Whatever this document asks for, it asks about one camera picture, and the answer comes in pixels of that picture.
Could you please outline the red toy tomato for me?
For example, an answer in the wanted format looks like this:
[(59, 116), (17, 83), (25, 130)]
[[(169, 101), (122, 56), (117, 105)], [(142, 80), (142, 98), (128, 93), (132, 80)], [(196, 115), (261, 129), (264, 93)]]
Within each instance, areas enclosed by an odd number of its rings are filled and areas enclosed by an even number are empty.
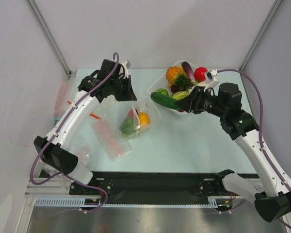
[(131, 109), (129, 112), (128, 112), (128, 116), (133, 118), (134, 117), (134, 112), (133, 110)]

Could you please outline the dark green toy cucumber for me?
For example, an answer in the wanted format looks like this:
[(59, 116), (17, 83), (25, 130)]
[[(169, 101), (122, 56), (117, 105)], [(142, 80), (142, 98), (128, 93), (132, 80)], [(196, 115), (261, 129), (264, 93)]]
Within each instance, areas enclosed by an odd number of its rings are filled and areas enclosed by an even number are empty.
[(152, 92), (150, 94), (150, 97), (155, 103), (157, 103), (165, 108), (177, 110), (177, 111), (182, 110), (180, 107), (175, 105), (177, 100), (170, 97), (170, 96), (164, 95), (164, 94), (159, 93), (159, 92)]

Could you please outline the clear white-dotted zip bag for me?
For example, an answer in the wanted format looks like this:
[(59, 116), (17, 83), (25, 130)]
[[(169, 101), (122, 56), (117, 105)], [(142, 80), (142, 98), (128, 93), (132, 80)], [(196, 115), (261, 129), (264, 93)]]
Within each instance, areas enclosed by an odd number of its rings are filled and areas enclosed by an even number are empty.
[(137, 95), (137, 101), (129, 104), (127, 113), (119, 125), (124, 139), (130, 139), (158, 124), (161, 114), (150, 97)]

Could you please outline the yellow toy lemon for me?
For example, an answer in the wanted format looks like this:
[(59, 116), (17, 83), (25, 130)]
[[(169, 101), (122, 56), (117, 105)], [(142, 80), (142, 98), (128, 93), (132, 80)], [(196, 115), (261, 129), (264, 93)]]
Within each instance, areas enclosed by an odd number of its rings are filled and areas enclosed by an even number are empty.
[(150, 124), (150, 118), (147, 113), (140, 113), (138, 115), (139, 121), (141, 125)]

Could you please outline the green toy bell pepper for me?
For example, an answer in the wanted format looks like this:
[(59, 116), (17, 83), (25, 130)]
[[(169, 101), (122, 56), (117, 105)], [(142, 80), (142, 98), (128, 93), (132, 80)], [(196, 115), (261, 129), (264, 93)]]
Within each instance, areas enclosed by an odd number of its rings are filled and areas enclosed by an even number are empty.
[(125, 138), (133, 137), (137, 134), (137, 130), (134, 127), (133, 118), (127, 116), (119, 127), (122, 136)]

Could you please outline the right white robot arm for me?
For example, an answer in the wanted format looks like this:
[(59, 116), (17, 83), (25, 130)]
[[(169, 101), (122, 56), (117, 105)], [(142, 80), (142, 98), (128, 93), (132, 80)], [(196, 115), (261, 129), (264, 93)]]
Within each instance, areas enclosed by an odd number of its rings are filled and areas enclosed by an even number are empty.
[(196, 86), (175, 105), (187, 113), (207, 112), (219, 117), (222, 129), (246, 154), (261, 185), (227, 169), (217, 174), (214, 190), (220, 195), (227, 192), (240, 195), (254, 204), (262, 219), (272, 222), (291, 212), (291, 178), (269, 151), (254, 118), (242, 109), (241, 100), (237, 84), (223, 83), (216, 96), (205, 87)]

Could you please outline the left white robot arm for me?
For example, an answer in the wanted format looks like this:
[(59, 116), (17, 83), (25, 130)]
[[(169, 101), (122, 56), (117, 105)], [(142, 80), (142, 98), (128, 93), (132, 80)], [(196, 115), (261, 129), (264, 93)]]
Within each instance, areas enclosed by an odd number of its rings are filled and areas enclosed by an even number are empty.
[(92, 179), (92, 172), (70, 153), (71, 142), (90, 113), (108, 96), (114, 96), (117, 101), (137, 100), (129, 67), (130, 62), (120, 62), (117, 53), (112, 60), (103, 60), (100, 69), (81, 80), (72, 103), (54, 128), (45, 137), (37, 136), (34, 140), (39, 159), (79, 182), (86, 194), (96, 191), (97, 182)]

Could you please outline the clear bag red dots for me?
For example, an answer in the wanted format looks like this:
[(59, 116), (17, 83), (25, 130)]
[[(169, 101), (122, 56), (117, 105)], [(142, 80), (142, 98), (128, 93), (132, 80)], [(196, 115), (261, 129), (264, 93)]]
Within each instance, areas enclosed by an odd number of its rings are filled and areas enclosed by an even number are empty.
[(129, 142), (123, 138), (122, 132), (113, 121), (98, 119), (93, 124), (93, 129), (111, 160), (122, 158), (131, 152), (132, 148)]

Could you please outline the clear bag pink dots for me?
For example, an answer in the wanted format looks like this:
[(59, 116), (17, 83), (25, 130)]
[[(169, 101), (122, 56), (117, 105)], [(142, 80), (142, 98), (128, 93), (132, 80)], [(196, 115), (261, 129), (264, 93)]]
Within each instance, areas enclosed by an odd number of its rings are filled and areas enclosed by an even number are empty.
[(90, 168), (92, 165), (91, 151), (87, 146), (80, 147), (76, 150), (76, 156), (79, 159), (79, 163), (86, 168)]

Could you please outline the dark purple toy grapes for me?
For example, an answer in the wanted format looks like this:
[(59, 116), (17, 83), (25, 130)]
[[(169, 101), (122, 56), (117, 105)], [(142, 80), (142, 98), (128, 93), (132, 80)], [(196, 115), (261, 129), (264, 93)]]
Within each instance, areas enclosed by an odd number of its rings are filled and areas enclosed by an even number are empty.
[(170, 89), (171, 89), (172, 93), (176, 93), (176, 92), (181, 91), (181, 88), (179, 86), (177, 86), (177, 85), (170, 86)]

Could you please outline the white toy radish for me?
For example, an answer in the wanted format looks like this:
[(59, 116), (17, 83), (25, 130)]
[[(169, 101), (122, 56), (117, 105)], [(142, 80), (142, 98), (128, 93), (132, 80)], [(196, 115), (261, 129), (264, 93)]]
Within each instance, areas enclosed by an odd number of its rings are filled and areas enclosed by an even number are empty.
[(207, 84), (205, 81), (197, 83), (195, 86), (205, 87)]

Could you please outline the red toy apple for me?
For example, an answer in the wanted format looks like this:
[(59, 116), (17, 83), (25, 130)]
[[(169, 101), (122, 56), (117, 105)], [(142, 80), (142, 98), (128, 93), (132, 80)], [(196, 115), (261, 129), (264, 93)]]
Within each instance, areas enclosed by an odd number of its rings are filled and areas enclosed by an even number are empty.
[(206, 80), (206, 76), (205, 73), (208, 70), (205, 67), (198, 67), (195, 71), (194, 71), (194, 78), (196, 81), (198, 82), (203, 82)]

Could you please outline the orange toy pineapple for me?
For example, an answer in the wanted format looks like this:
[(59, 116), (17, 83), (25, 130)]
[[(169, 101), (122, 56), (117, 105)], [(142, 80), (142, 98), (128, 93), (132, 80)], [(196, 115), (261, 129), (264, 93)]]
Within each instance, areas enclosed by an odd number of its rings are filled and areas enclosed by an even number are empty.
[(173, 66), (169, 67), (166, 71), (166, 79), (170, 85), (173, 85), (179, 75), (184, 74), (182, 67)]

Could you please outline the white perforated plastic basket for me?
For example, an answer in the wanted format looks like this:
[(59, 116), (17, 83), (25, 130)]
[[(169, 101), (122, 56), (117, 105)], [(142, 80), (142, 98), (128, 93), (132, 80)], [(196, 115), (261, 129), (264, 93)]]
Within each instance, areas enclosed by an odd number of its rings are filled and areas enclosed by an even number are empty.
[[(171, 65), (172, 67), (173, 66), (178, 66), (180, 67), (181, 66), (181, 63), (184, 62), (185, 60), (183, 59), (180, 59), (178, 61), (176, 61), (173, 65)], [(191, 66), (191, 68), (193, 69), (193, 71), (195, 71), (195, 69), (197, 69), (197, 65), (191, 63), (191, 62), (188, 62)], [(166, 79), (166, 71), (161, 75), (159, 76), (147, 89), (147, 93), (150, 95), (152, 92), (156, 91), (157, 89), (159, 88), (164, 88), (168, 91), (169, 93), (169, 96), (172, 95), (172, 92), (170, 90), (170, 84), (169, 82), (167, 81)], [(186, 112), (179, 112), (177, 110), (172, 110), (172, 109), (168, 109), (170, 110), (171, 112), (175, 113), (176, 115), (179, 115), (179, 116), (183, 116), (185, 114), (187, 114)]]

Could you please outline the purple toy eggplant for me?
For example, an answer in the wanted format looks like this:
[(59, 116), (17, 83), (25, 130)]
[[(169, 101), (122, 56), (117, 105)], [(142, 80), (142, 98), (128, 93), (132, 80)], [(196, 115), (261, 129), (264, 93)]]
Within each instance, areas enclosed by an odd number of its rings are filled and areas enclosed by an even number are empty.
[(188, 78), (191, 80), (191, 82), (195, 82), (195, 78), (194, 78), (194, 72), (193, 69), (191, 68), (190, 64), (186, 61), (181, 63), (182, 69), (184, 70), (184, 72), (186, 73), (186, 75), (188, 76)]

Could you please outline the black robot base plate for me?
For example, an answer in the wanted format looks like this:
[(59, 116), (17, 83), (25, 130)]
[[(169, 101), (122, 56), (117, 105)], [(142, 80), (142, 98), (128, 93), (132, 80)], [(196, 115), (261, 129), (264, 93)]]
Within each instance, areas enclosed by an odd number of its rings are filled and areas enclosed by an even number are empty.
[(197, 205), (208, 197), (239, 197), (227, 191), (218, 173), (162, 173), (95, 171), (88, 187), (76, 182), (70, 186), (73, 196), (102, 194), (108, 204), (120, 205)]

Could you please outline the left aluminium frame post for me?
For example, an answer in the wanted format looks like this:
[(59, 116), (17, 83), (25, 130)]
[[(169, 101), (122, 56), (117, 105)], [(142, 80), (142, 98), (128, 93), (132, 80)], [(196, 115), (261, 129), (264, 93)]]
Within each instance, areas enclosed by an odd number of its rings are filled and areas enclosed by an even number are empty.
[(26, 4), (28, 5), (34, 19), (36, 20), (40, 30), (42, 31), (44, 37), (46, 38), (51, 50), (53, 51), (56, 59), (58, 60), (61, 68), (63, 69), (65, 75), (69, 79), (71, 77), (72, 71), (70, 70), (62, 51), (60, 50), (60, 47), (58, 43), (56, 42), (42, 12), (40, 11), (36, 1), (34, 0), (25, 0)]

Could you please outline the aluminium frame post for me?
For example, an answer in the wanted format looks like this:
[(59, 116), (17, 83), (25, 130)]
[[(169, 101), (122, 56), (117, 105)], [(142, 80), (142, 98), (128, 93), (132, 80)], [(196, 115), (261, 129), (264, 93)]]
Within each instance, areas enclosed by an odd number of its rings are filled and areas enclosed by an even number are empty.
[(270, 27), (271, 23), (273, 22), (275, 16), (277, 15), (277, 12), (281, 8), (281, 5), (283, 4), (283, 0), (275, 0), (266, 16), (264, 19), (257, 35), (255, 36), (253, 43), (251, 44), (248, 52), (246, 53), (246, 56), (244, 60), (242, 61), (239, 70), (244, 71), (245, 68), (247, 67), (248, 63), (250, 62), (251, 58), (253, 57), (253, 54), (257, 50), (260, 42), (262, 41), (263, 37), (265, 36), (268, 28)]
[(36, 1), (34, 0), (25, 0), (26, 4), (28, 5), (34, 19), (36, 20), (40, 30), (42, 31), (44, 37), (46, 38), (51, 50), (53, 51), (56, 59), (58, 60), (61, 68), (63, 69), (65, 75), (69, 79), (71, 77), (72, 71), (70, 70), (62, 51), (60, 50), (60, 47), (58, 43), (56, 42), (42, 12), (40, 11)]

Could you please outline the right aluminium frame post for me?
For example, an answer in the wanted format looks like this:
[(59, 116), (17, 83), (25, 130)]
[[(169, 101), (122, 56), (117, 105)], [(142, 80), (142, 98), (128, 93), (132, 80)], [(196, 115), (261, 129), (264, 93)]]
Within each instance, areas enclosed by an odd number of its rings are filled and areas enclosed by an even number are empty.
[(255, 36), (253, 43), (251, 44), (248, 52), (246, 53), (246, 56), (244, 60), (242, 61), (239, 70), (244, 71), (245, 68), (247, 67), (248, 63), (250, 62), (251, 58), (253, 57), (253, 54), (257, 50), (260, 42), (262, 41), (263, 37), (265, 36), (268, 28), (270, 27), (271, 23), (273, 22), (275, 16), (277, 15), (277, 12), (281, 8), (281, 5), (283, 4), (283, 0), (275, 0), (266, 16), (264, 19), (257, 35)]

